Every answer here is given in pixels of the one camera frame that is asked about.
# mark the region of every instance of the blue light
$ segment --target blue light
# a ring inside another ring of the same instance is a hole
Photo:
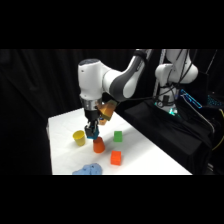
[[[192,96],[186,93],[183,89],[181,90],[181,93],[184,94],[185,99],[187,99],[191,104],[194,104],[198,109],[202,108],[202,105],[198,103],[198,101],[196,101]]]

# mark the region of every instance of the red block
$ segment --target red block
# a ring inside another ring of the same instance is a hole
[[[112,151],[111,153],[111,164],[120,166],[121,165],[121,152]]]

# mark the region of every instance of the white table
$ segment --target white table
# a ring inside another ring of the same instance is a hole
[[[114,113],[110,122],[100,127],[106,150],[93,151],[93,140],[83,147],[73,140],[73,133],[84,130],[84,110],[76,110],[49,119],[52,169],[54,175],[72,175],[84,165],[98,163],[103,175],[191,175],[181,165]],[[113,142],[114,131],[123,132],[123,142]],[[122,165],[110,164],[112,150],[122,152]]]

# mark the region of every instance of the orange block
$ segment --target orange block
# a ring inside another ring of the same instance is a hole
[[[102,118],[104,118],[107,121],[111,120],[111,117],[116,110],[117,103],[113,100],[110,100],[109,102],[105,103],[104,105],[98,105],[97,108],[101,113]]]
[[[121,152],[112,151],[110,162],[112,165],[121,165]]]

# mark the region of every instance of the yellow cup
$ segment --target yellow cup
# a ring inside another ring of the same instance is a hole
[[[74,133],[73,138],[75,139],[78,146],[83,146],[86,143],[85,132],[77,131]]]

